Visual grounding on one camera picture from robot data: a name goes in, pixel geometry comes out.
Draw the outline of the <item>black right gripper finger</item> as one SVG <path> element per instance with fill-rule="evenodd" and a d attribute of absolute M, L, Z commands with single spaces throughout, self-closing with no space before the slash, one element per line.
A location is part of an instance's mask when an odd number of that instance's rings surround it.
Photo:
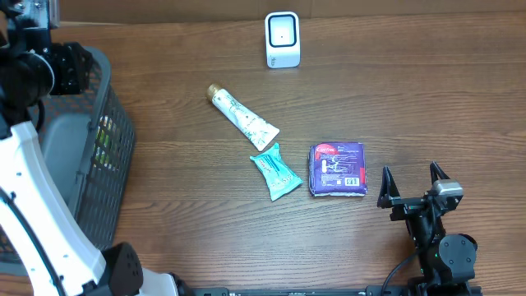
<path fill-rule="evenodd" d="M 401 196 L 399 190 L 395 184 L 389 167 L 386 165 L 382 169 L 382 182 L 377 200 L 377 206 L 382 209 L 391 208 L 394 205 L 394 202 L 400 199 Z"/>
<path fill-rule="evenodd" d="M 430 163 L 430 175 L 431 183 L 434 183 L 437 180 L 450 179 L 450 177 L 442 170 L 436 161 L 432 161 Z"/>

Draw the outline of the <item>purple pink sanitary pad pack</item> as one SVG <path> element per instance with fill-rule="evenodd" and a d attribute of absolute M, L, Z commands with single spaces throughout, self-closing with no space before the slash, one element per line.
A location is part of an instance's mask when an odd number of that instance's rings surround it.
<path fill-rule="evenodd" d="M 360 142 L 323 142 L 309 152 L 309 189 L 314 197 L 364 197 L 367 171 Z"/>

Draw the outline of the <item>teal wet wipes pack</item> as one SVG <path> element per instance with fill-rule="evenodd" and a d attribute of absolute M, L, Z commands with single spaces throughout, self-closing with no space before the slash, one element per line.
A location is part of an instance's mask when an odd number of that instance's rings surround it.
<path fill-rule="evenodd" d="M 251 156 L 250 160 L 262 173 L 272 201 L 277 201 L 302 184 L 302 180 L 284 163 L 279 143 L 274 143 L 258 156 Z"/>

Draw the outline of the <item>white tube with gold cap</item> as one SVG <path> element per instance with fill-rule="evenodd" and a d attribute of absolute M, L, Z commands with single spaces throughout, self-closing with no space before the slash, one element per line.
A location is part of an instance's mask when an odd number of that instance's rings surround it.
<path fill-rule="evenodd" d="M 218 84 L 211 84 L 206 98 L 257 148 L 263 151 L 279 129 L 237 101 Z"/>

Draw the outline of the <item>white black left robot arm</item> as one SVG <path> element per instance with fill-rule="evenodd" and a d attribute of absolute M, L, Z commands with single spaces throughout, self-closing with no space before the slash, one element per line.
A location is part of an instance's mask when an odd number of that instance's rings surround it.
<path fill-rule="evenodd" d="M 135 129 L 98 49 L 54 43 L 55 1 L 4 1 L 1 269 L 37 295 L 188 295 L 113 237 Z"/>

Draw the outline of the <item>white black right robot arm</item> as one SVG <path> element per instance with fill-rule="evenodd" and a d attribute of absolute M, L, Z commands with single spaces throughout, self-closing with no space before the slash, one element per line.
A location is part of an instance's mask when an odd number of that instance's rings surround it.
<path fill-rule="evenodd" d="M 392 210 L 390 219 L 403 221 L 413 239 L 415 251 L 402 260 L 385 278 L 379 295 L 480 295 L 472 288 L 478 244 L 467 234 L 448 234 L 441 217 L 457 208 L 464 189 L 433 161 L 430 163 L 431 188 L 422 197 L 401 197 L 390 169 L 382 170 L 377 206 Z M 405 286 L 390 286 L 394 275 L 418 259 L 422 275 Z"/>

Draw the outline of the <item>white barcode scanner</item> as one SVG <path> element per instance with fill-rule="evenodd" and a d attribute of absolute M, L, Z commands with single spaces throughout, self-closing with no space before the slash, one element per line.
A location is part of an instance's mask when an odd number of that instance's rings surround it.
<path fill-rule="evenodd" d="M 300 64 L 299 18 L 295 12 L 271 12 L 265 17 L 265 53 L 269 68 L 290 68 Z"/>

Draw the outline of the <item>grey plastic shopping basket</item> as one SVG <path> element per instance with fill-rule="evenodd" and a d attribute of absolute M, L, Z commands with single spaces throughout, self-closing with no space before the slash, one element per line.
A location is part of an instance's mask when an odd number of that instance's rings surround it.
<path fill-rule="evenodd" d="M 1 113 L 10 123 L 27 119 L 44 102 L 40 139 L 48 172 L 78 223 L 84 240 L 69 238 L 77 257 L 99 270 L 111 247 L 127 183 L 135 128 L 110 85 L 111 65 L 98 49 L 69 44 L 52 57 L 21 53 L 1 59 Z M 103 116 L 119 128 L 118 169 L 95 161 Z"/>

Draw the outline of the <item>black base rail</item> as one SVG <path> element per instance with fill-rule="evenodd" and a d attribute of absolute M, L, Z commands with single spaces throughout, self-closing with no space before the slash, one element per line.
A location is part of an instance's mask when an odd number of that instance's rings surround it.
<path fill-rule="evenodd" d="M 380 285 L 369 285 L 361 289 L 244 289 L 229 290 L 227 288 L 195 288 L 191 295 L 195 296 L 409 296 L 424 295 L 413 292 L 407 286 L 389 286 L 381 294 Z M 482 296 L 480 287 L 472 287 L 471 292 L 458 289 L 440 291 L 429 289 L 426 295 L 475 295 Z"/>

